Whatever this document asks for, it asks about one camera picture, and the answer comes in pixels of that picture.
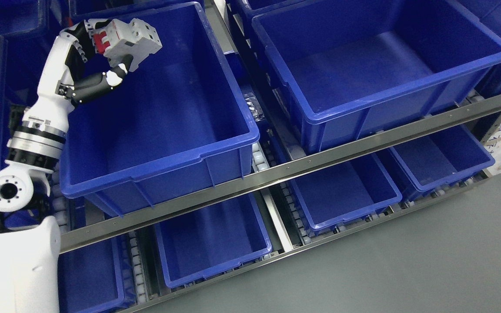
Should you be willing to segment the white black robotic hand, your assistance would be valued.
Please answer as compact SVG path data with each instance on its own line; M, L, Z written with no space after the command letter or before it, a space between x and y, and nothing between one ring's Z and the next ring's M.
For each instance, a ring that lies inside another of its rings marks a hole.
M119 87L133 57L111 67L96 51L92 36L112 19L89 19L63 29L55 38L37 87L38 98L27 108L20 126L50 133L68 130L68 115L80 104Z

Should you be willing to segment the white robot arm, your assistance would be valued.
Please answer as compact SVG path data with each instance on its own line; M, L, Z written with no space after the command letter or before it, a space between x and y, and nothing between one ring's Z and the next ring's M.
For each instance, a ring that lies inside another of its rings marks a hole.
M0 313L57 313L61 232L48 176L60 158L70 105L36 104L11 130L0 170Z

